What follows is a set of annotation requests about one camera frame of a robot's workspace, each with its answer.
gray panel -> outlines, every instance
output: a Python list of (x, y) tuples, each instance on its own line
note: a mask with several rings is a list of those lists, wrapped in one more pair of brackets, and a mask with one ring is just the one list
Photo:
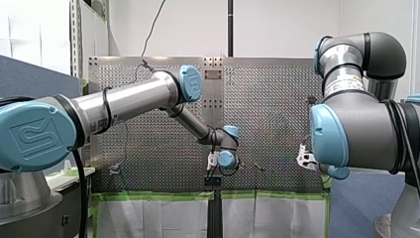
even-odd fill
[[(183, 64), (193, 64), (201, 70), (202, 58), (147, 59), (154, 69), (178, 71)], [(92, 87), (117, 87), (148, 79), (150, 71), (142, 66), (140, 58), (98, 58), (96, 78), (90, 78)], [(188, 105), (201, 119), (201, 101)], [(164, 111), (154, 110), (127, 122), (130, 131), (125, 158), (126, 128), (124, 124), (92, 138), (91, 150), (102, 150), (101, 166), (94, 177), (95, 191), (129, 190), (202, 190), (204, 148), (196, 143), (175, 120)], [(111, 166), (122, 163), (118, 175), (110, 175)]]
[[(216, 65), (215, 58), (145, 59), (155, 69), (178, 70), (189, 63), (203, 72), (222, 70), (222, 78), (204, 79), (202, 100), (189, 108), (215, 127), (224, 121), (240, 128), (238, 155), (245, 167), (224, 178), (223, 188), (322, 191), (318, 175), (298, 167), (295, 160), (298, 145), (309, 132), (305, 99), (321, 98), (321, 80), (312, 72), (311, 59), (217, 58)], [(91, 91), (134, 81), (139, 63), (140, 58), (93, 58), (89, 63)], [(138, 80), (149, 74), (140, 66)], [(127, 126), (125, 161), (124, 124), (92, 138), (92, 165), (98, 169), (95, 191), (203, 189), (208, 151), (166, 113), (152, 111), (130, 120)], [(122, 161), (121, 172), (110, 175), (109, 168)]]
[(351, 172), (331, 187), (330, 237), (373, 237), (373, 221), (392, 211), (404, 176)]
[(0, 56), (0, 97), (80, 96), (80, 81), (72, 76)]
[(224, 119), (240, 128), (238, 158), (245, 167), (224, 178), (223, 188), (322, 190), (319, 176), (296, 163), (298, 145), (309, 133), (305, 99), (322, 96), (321, 79), (311, 63), (224, 59)]

light gray wall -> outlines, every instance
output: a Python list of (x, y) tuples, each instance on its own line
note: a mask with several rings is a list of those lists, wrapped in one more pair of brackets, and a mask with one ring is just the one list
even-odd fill
[[(110, 0), (111, 54), (142, 53), (160, 2)], [(234, 15), (237, 57), (312, 58), (320, 37), (339, 34), (337, 0), (237, 0)], [(226, 55), (227, 21), (226, 0), (166, 1), (146, 56)]]

silver arm segment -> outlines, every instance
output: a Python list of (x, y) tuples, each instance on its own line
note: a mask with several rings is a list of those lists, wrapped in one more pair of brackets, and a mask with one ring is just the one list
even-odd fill
[(68, 99), (62, 95), (41, 98), (38, 101), (72, 111), (77, 117), (71, 118), (78, 130), (78, 137), (86, 139), (101, 132), (106, 127), (139, 116), (145, 112), (175, 106), (184, 102), (179, 95), (177, 78), (165, 71), (155, 72), (149, 80), (107, 90), (106, 98), (111, 112), (111, 125), (108, 125), (108, 109), (104, 92)]

green tape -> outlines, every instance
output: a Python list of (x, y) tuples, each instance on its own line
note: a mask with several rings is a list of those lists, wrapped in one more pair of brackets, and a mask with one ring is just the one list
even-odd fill
[(152, 192), (152, 191), (123, 191), (95, 193), (93, 199), (101, 201), (130, 201), (130, 200), (155, 200), (155, 201), (194, 201), (213, 199), (213, 192)]
[(324, 189), (330, 189), (333, 180), (329, 176), (321, 175), (321, 181), (324, 186)]
[(265, 191), (259, 190), (258, 197), (269, 197), (279, 199), (298, 199), (298, 200), (326, 200), (330, 195), (324, 193), (298, 193), (298, 192), (282, 192), (282, 191)]
[(330, 237), (330, 211), (331, 211), (331, 196), (328, 193), (328, 197), (325, 199), (325, 238)]
[(244, 199), (256, 197), (268, 197), (278, 199), (298, 199), (298, 200), (326, 200), (330, 194), (322, 193), (298, 193), (268, 190), (229, 190), (222, 191), (222, 199)]
[(222, 199), (249, 199), (256, 198), (254, 190), (222, 190)]

blue joint cap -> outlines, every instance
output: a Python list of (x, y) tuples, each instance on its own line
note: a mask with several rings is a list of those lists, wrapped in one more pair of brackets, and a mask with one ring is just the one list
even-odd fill
[(217, 163), (222, 169), (234, 169), (236, 166), (236, 158), (230, 151), (222, 151), (217, 158)]
[(239, 129), (236, 126), (230, 126), (226, 125), (223, 127), (223, 130), (225, 130), (229, 135), (235, 137), (236, 139), (239, 138)]
[(312, 149), (320, 164), (346, 167), (349, 163), (349, 144), (346, 132), (336, 113), (326, 104), (311, 108)]
[(194, 102), (200, 98), (203, 82), (196, 67), (183, 65), (179, 71), (179, 84), (187, 102)]
[(409, 103), (420, 103), (420, 94), (416, 93), (413, 95), (409, 95), (407, 97), (407, 99), (405, 99), (405, 102), (409, 102)]
[(350, 170), (348, 167), (337, 168), (334, 166), (330, 166), (328, 168), (328, 175), (334, 179), (343, 180), (350, 175)]
[(76, 129), (54, 106), (19, 102), (0, 108), (0, 169), (36, 172), (50, 168), (72, 151)]

